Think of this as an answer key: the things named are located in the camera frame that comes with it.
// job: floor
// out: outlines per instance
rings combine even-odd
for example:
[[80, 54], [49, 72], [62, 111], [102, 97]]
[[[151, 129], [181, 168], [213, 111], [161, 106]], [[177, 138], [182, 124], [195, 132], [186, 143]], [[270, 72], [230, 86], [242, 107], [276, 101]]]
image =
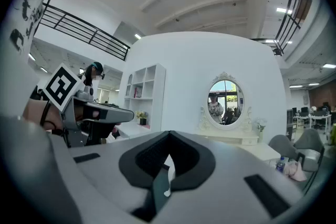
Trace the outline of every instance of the floor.
[[[303, 134], [305, 129], [301, 129], [301, 130], [296, 130], [294, 139], [292, 140], [294, 143], [300, 138], [300, 136]], [[335, 166], [336, 166], [336, 146], [331, 146], [328, 144], [327, 142], [327, 136], [324, 134], [324, 129], [323, 130], [317, 130], [321, 141], [324, 144], [324, 155], [323, 155], [323, 159], [322, 159], [322, 163], [321, 166], [319, 168], [318, 173], [316, 174], [316, 177], [314, 179], [314, 182], [312, 183], [309, 192], [314, 191], [316, 189], [320, 189], [321, 187], [323, 187], [324, 183], [326, 182], [326, 180], [329, 178], [331, 172], [334, 170]], [[309, 179], [309, 177], [311, 176], [311, 173], [305, 173], [307, 178]], [[306, 186], [306, 182], [296, 182], [296, 185], [300, 188], [300, 189], [304, 189], [304, 187]]]

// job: water bottle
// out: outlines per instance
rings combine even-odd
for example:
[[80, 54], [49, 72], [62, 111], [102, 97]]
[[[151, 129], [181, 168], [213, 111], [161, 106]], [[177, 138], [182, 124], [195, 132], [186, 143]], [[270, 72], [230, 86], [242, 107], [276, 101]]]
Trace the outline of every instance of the water bottle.
[[283, 173], [285, 167], [285, 157], [281, 157], [280, 160], [277, 162], [276, 170]]

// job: black metal railing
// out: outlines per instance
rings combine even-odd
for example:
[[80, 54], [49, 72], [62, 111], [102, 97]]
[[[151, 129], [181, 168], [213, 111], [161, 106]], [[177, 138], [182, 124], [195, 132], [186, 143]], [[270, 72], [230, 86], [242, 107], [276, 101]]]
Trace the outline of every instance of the black metal railing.
[[88, 43], [125, 61], [128, 45], [98, 27], [59, 8], [48, 6], [40, 22], [71, 37]]
[[308, 3], [311, 3], [311, 0], [288, 0], [286, 12], [276, 37], [254, 38], [252, 40], [270, 46], [275, 55], [282, 56], [287, 45], [291, 44], [293, 35], [301, 29], [303, 16], [307, 15], [310, 8]]

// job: white curved wall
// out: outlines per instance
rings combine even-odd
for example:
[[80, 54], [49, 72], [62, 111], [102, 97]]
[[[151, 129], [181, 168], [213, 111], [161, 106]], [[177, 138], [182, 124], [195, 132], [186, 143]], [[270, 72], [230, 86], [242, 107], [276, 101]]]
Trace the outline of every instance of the white curved wall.
[[[123, 105], [129, 75], [160, 63], [166, 69], [162, 130], [200, 133], [200, 108], [211, 81], [223, 71], [239, 82], [251, 118], [264, 118], [264, 142], [286, 132], [286, 96], [276, 58], [268, 46], [225, 34], [167, 33], [147, 36], [131, 48], [125, 62], [118, 104]], [[221, 132], [209, 132], [219, 136]], [[241, 133], [236, 127], [230, 131]]]

